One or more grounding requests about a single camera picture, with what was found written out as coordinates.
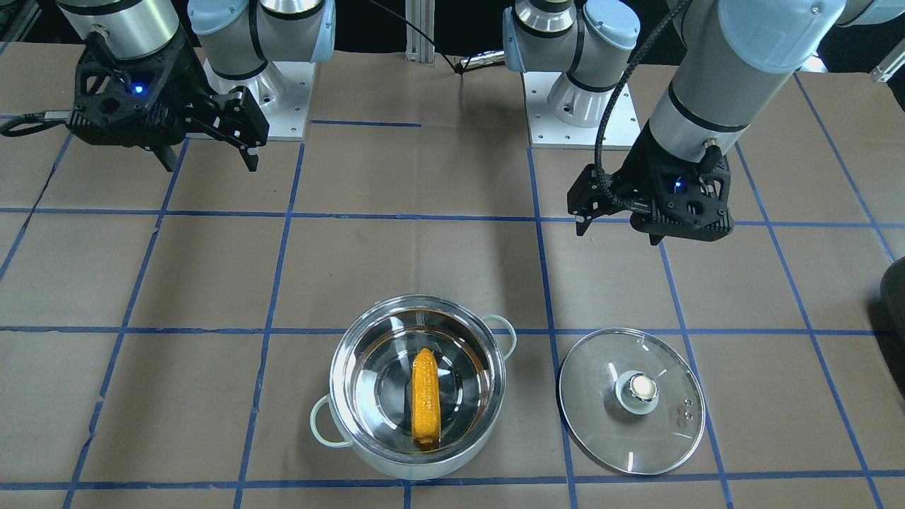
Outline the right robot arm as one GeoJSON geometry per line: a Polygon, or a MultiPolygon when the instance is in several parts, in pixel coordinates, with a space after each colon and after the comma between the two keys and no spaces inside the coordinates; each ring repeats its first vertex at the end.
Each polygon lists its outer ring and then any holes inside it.
{"type": "Polygon", "coordinates": [[[190,1],[190,27],[169,1],[61,1],[82,39],[64,125],[93,146],[141,148],[167,171],[190,134],[236,148],[247,170],[291,89],[280,62],[333,55],[333,1],[190,1]]]}

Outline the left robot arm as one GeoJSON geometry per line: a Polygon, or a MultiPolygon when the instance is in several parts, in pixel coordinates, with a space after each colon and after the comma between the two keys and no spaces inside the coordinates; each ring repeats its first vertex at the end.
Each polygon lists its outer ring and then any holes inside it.
{"type": "Polygon", "coordinates": [[[502,16],[511,71],[556,72],[547,104],[595,130],[594,160],[568,190],[576,235],[601,216],[630,213],[659,245],[714,242],[733,232],[727,153],[833,27],[879,25],[901,1],[670,1],[650,35],[621,1],[517,1],[502,16]],[[685,55],[619,170],[602,167],[615,103],[669,26],[685,55]]]}

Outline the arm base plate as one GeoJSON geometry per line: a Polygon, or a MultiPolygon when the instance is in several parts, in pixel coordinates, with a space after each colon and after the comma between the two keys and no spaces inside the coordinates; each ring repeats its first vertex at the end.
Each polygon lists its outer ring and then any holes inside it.
{"type": "Polygon", "coordinates": [[[317,65],[312,62],[270,62],[260,74],[241,81],[226,80],[204,61],[208,83],[217,93],[242,85],[251,91],[269,123],[269,141],[304,141],[317,65]]]}
{"type": "MultiPolygon", "coordinates": [[[[534,148],[592,149],[613,91],[579,89],[563,72],[525,72],[522,75],[530,145],[534,148]]],[[[641,125],[628,86],[621,90],[608,119],[602,148],[627,151],[641,125]]]]}

